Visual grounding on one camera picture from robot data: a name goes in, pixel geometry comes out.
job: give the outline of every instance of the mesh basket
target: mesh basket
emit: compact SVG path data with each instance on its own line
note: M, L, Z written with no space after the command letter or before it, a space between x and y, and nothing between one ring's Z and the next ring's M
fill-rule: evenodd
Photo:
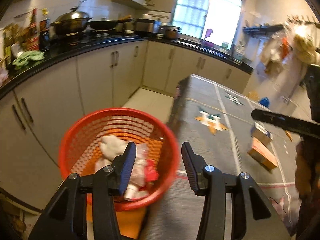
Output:
M156 163L159 179L149 189L150 195L135 201L115 202L116 211L148 206L161 198L172 184L178 167L178 145L172 131L151 115L129 108L109 108L91 113L77 121L65 134L59 153L63 179L70 173L80 176L94 173L95 162L102 156L101 137L116 135L137 144L146 143L148 159ZM88 194L87 202L92 204Z

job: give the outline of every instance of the metal screw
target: metal screw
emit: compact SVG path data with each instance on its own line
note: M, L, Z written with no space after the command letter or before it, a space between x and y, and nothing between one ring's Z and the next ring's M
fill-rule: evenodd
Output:
M71 173L69 175L69 179L75 179L76 177L78 177L78 174L76 174L76 173Z
M242 172L241 173L241 177L244 178L244 179L248 179L248 178L250 178L250 175L247 172Z
M110 171L112 171L112 170L113 170L112 166L105 166L105 167L103 168L103 171L104 171L104 172L110 172Z
M205 166L205 170L208 172L212 172L212 171L214 171L214 167L211 165L207 165L207 166Z

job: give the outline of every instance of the black countertop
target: black countertop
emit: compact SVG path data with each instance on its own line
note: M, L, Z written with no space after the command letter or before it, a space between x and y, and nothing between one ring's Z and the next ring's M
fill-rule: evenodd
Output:
M16 86L18 86L19 84L23 83L25 80L30 78L31 76L63 60L66 60L68 58L71 58L92 50L101 49L101 48L113 46L116 44L128 43L133 41L145 41L145 40L162 42L162 43L167 43L174 46L182 47L185 49L191 49L193 51L224 61L234 67L239 68L242 71L245 71L248 74L251 74L253 71L253 69L245 63L238 64L237 62L230 60L224 57L223 55L219 55L216 52L203 49L191 44L187 44L185 42L167 41L159 38L146 38L146 37L138 37L138 36L113 35L112 37L107 37L107 38L103 38L103 37L96 38L92 36L85 36L81 38L79 41L72 40L72 38L70 38L67 40L64 39L62 41L55 42L50 47L50 50L44 53L43 60L31 63L17 71L16 70L9 71L9 78L5 80L2 87L0 87L0 99L3 98L6 94L8 94Z

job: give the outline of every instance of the green cloth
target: green cloth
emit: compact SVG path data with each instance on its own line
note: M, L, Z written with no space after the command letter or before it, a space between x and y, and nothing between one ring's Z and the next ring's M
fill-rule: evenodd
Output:
M12 64L15 65L15 70L18 70L29 64L30 60L39 61L44 59L44 52L37 50L28 50L23 52L19 57L17 57Z

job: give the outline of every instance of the cardboard box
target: cardboard box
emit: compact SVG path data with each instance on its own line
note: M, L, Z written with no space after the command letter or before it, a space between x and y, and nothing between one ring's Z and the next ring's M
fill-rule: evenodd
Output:
M251 136L257 138L263 145L267 146L272 140L272 133L267 131L263 126L258 123L254 123L251 128Z
M248 154L269 170L278 167L276 157L255 137L252 138L252 146Z

